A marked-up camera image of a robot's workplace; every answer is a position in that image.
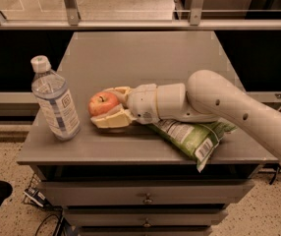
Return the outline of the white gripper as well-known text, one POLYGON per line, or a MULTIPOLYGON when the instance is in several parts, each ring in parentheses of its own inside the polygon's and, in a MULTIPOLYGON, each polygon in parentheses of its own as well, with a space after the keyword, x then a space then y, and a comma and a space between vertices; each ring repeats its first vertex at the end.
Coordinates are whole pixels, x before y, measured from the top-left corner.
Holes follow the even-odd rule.
POLYGON ((156 84, 141 85, 136 88, 107 88, 106 91, 115 94, 119 102, 123 106, 128 106, 131 112, 127 109, 120 109, 118 112, 104 117, 91 117, 91 122, 97 128, 123 128, 135 120, 144 125, 159 121, 156 84))

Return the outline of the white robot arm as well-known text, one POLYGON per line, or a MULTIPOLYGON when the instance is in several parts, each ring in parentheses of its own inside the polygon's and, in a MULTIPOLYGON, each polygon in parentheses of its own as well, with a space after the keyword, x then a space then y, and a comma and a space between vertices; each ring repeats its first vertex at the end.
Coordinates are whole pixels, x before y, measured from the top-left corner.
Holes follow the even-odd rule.
POLYGON ((184 84, 108 88, 87 104, 99 129, 123 128, 136 121, 210 123, 224 118, 240 127, 281 162, 281 112, 251 98, 221 75, 199 70, 184 84))

